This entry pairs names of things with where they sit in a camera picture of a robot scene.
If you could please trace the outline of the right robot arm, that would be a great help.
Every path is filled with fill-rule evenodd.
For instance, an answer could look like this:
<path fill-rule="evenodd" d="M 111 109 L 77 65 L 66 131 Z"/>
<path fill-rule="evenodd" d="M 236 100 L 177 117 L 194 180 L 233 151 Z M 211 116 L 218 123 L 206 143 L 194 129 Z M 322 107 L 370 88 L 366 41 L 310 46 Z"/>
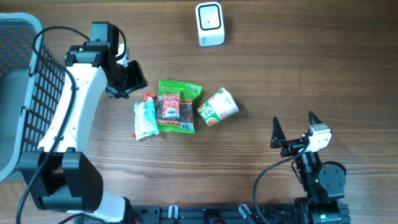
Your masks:
<path fill-rule="evenodd" d="M 278 118 L 273 118 L 271 148 L 292 161 L 305 196 L 296 198 L 293 223 L 343 223 L 338 200 L 345 196 L 346 168 L 335 161 L 322 162 L 318 153 L 328 147 L 332 130 L 311 111 L 310 126 L 301 138 L 288 140 Z"/>

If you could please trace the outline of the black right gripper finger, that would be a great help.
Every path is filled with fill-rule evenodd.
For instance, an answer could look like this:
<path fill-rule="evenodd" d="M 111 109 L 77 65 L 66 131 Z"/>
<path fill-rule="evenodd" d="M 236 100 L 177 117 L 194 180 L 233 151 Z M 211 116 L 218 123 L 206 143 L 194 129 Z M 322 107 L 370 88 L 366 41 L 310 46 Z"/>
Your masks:
<path fill-rule="evenodd" d="M 310 125 L 322 124 L 322 121 L 315 115 L 313 111 L 308 112 Z"/>
<path fill-rule="evenodd" d="M 279 123 L 279 119 L 275 116 L 272 121 L 273 130 L 270 147 L 273 149 L 284 147 L 287 140 Z"/>

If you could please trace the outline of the teal snack packet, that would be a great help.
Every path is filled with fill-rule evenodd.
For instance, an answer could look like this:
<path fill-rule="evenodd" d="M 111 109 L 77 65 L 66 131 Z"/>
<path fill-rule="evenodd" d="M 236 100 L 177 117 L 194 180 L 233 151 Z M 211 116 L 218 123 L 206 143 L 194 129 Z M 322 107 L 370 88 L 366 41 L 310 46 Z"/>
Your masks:
<path fill-rule="evenodd" d="M 135 103 L 134 112 L 134 134 L 136 140 L 159 134 L 154 100 Z"/>

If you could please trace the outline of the green snack bag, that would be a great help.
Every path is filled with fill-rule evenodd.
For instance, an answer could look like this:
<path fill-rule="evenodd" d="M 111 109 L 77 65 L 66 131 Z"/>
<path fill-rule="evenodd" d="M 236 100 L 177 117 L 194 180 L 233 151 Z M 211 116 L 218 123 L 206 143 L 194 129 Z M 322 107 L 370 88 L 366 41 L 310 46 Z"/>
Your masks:
<path fill-rule="evenodd" d="M 159 95 L 156 107 L 157 126 L 160 132 L 178 132 L 194 134 L 193 102 L 201 95 L 202 87 L 191 83 L 173 80 L 159 80 Z M 163 118 L 163 95 L 178 93 L 180 95 L 180 117 Z"/>

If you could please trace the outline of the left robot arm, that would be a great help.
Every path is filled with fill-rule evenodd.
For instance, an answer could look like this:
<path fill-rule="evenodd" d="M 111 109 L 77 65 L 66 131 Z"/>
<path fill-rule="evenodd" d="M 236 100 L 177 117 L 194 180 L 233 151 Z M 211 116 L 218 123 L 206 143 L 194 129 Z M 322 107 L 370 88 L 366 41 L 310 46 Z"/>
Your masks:
<path fill-rule="evenodd" d="M 91 34 L 66 53 L 65 84 L 49 129 L 36 152 L 21 155 L 19 167 L 41 210 L 65 212 L 101 223 L 139 223 L 129 199 L 106 191 L 86 150 L 96 107 L 103 93 L 129 98 L 147 86 L 140 65 L 130 60 L 122 30 L 94 22 Z"/>

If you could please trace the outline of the instant noodle cup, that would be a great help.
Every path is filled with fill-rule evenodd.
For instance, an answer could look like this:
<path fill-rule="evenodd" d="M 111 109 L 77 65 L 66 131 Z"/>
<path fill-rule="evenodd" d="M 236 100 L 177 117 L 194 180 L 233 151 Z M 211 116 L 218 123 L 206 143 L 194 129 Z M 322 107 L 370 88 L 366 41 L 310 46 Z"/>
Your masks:
<path fill-rule="evenodd" d="M 212 126 L 238 113 L 239 108 L 231 93 L 221 87 L 212 97 L 197 108 L 197 111 L 204 122 L 208 126 Z"/>

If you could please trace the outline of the red coffee stick sachet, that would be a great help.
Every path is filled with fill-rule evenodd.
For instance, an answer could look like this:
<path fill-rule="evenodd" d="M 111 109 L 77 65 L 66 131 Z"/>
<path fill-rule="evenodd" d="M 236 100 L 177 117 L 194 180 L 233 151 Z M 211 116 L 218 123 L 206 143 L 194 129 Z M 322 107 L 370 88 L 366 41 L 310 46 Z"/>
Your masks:
<path fill-rule="evenodd" d="M 156 95 L 153 93 L 145 93 L 144 95 L 144 102 L 150 101 L 150 100 L 155 100 L 156 99 Z"/>

